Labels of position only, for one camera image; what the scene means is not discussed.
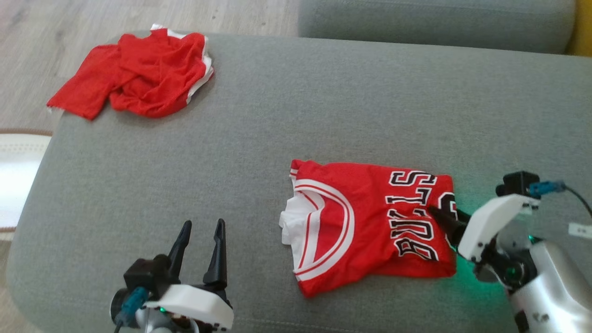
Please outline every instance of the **yellow cushion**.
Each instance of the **yellow cushion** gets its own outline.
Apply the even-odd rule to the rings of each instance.
[[[592,57],[592,0],[577,0],[576,6],[574,34],[567,53]]]

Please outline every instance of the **gray upholstered surface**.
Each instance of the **gray upholstered surface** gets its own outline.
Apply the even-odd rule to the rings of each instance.
[[[281,245],[293,158],[448,173],[475,209],[508,172],[563,178],[592,198],[592,59],[359,41],[210,36],[215,77],[170,117],[65,115],[15,236],[8,282],[46,332],[108,332],[138,257],[195,222],[181,278],[198,282],[227,221],[234,332],[511,332],[502,289],[470,266],[443,280],[368,277],[305,300]],[[592,280],[588,217],[550,196],[527,227]]]
[[[303,0],[301,37],[563,53],[575,0]]]

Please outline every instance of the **clothing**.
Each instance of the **clothing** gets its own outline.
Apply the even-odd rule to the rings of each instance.
[[[92,49],[47,106],[88,120],[98,116],[107,98],[115,110],[150,118],[184,108],[214,72],[207,38],[153,28],[146,38],[125,34],[117,44]]]
[[[455,213],[452,179],[385,166],[294,160],[282,243],[306,297],[367,274],[449,277],[456,255],[428,214]]]

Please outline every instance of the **gray cushion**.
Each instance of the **gray cushion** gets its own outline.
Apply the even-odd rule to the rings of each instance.
[[[563,53],[575,0],[303,0],[301,37]]]
[[[227,222],[234,332],[510,332],[503,289],[460,261],[441,280],[370,276],[304,299],[281,244],[294,158],[451,174],[459,207],[527,169],[592,198],[592,59],[321,39],[210,36],[215,76],[163,119],[66,114],[22,213],[8,267],[16,304],[46,332],[110,332],[137,258],[194,221],[181,279],[198,283]],[[588,278],[588,217],[552,196],[528,224]]]

